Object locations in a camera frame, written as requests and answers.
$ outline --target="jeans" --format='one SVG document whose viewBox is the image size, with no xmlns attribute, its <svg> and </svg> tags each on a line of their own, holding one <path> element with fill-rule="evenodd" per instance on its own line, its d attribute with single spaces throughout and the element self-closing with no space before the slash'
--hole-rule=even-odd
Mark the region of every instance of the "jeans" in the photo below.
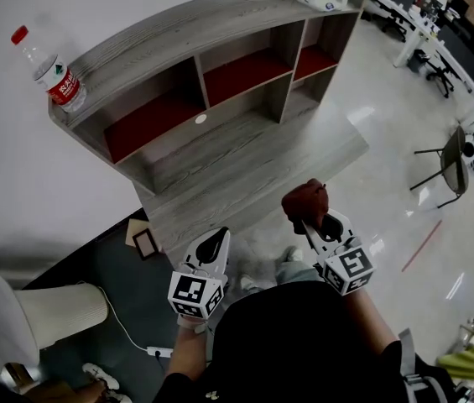
<svg viewBox="0 0 474 403">
<path fill-rule="evenodd" d="M 305 282 L 307 280 L 323 281 L 315 267 L 311 267 L 302 261 L 285 261 L 276 271 L 276 282 L 278 285 L 288 284 L 289 282 Z M 254 286 L 244 292 L 249 296 L 262 290 L 263 288 Z"/>
</svg>

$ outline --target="water bottle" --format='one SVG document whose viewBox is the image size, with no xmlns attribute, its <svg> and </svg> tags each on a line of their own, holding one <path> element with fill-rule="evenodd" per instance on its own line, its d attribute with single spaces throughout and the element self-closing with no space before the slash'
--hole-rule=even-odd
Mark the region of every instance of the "water bottle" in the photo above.
<svg viewBox="0 0 474 403">
<path fill-rule="evenodd" d="M 44 88 L 56 104 L 69 113 L 81 108 L 86 100 L 86 88 L 59 55 L 42 50 L 36 38 L 28 35 L 25 25 L 13 33 L 11 41 L 22 49 L 34 81 Z"/>
</svg>

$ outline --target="bottle label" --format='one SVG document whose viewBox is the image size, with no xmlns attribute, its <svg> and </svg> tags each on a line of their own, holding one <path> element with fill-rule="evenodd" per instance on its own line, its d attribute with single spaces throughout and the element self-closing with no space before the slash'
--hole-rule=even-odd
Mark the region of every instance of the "bottle label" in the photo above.
<svg viewBox="0 0 474 403">
<path fill-rule="evenodd" d="M 80 82 L 72 74 L 67 64 L 58 56 L 54 64 L 42 75 L 37 83 L 52 97 L 56 104 L 65 105 L 75 96 Z"/>
</svg>

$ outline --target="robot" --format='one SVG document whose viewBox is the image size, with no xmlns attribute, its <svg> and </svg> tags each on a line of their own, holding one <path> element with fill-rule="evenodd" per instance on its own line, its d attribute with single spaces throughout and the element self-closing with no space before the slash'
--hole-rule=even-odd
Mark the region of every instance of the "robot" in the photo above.
<svg viewBox="0 0 474 403">
<path fill-rule="evenodd" d="M 347 217 L 330 209 L 320 230 L 304 224 L 306 237 L 317 253 L 323 279 L 344 296 L 366 285 L 375 270 Z M 227 227 L 194 240 L 183 263 L 173 272 L 168 301 L 176 313 L 208 319 L 224 296 L 231 234 Z"/>
</svg>

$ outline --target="backpack strap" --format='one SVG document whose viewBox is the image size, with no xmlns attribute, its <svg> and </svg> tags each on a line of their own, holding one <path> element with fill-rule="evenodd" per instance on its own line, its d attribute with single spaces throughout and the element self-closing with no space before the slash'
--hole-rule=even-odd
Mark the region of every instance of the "backpack strap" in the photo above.
<svg viewBox="0 0 474 403">
<path fill-rule="evenodd" d="M 417 403 L 415 392 L 426 388 L 432 388 L 435 391 L 436 398 L 440 403 L 447 403 L 445 393 L 435 378 L 431 376 L 422 378 L 419 374 L 415 373 L 414 340 L 412 339 L 410 329 L 407 328 L 398 337 L 402 347 L 400 374 L 404 379 L 404 388 L 406 389 L 409 403 Z"/>
</svg>

